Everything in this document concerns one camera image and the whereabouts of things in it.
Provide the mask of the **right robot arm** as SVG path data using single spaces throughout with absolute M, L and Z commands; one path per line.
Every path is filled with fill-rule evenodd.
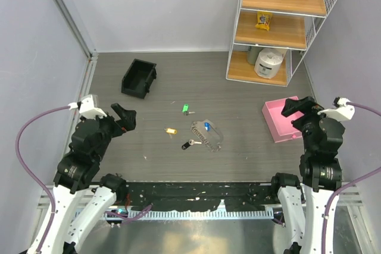
M 285 219 L 287 243 L 284 253 L 333 253 L 337 191 L 342 186 L 342 170 L 337 155 L 343 144 L 343 121 L 351 120 L 355 109 L 345 98 L 336 98 L 334 108 L 325 109 L 312 97 L 286 99 L 284 117 L 297 112 L 291 122 L 301 132 L 304 153 L 301 179 L 277 173 L 271 179 L 269 195 L 280 203 Z

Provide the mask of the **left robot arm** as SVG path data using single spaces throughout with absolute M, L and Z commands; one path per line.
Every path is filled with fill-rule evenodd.
M 136 128 L 137 112 L 112 104 L 111 108 L 120 117 L 116 120 L 88 99 L 71 103 L 66 108 L 78 109 L 80 121 L 71 136 L 69 152 L 57 166 L 51 190 L 23 161 L 21 134 L 16 137 L 15 152 L 20 164 L 50 200 L 41 228 L 26 253 L 78 253 L 106 210 L 113 204 L 121 205 L 127 198 L 126 181 L 107 174 L 101 178 L 90 202 L 79 215 L 75 214 L 80 201 L 90 191 L 111 140 Z

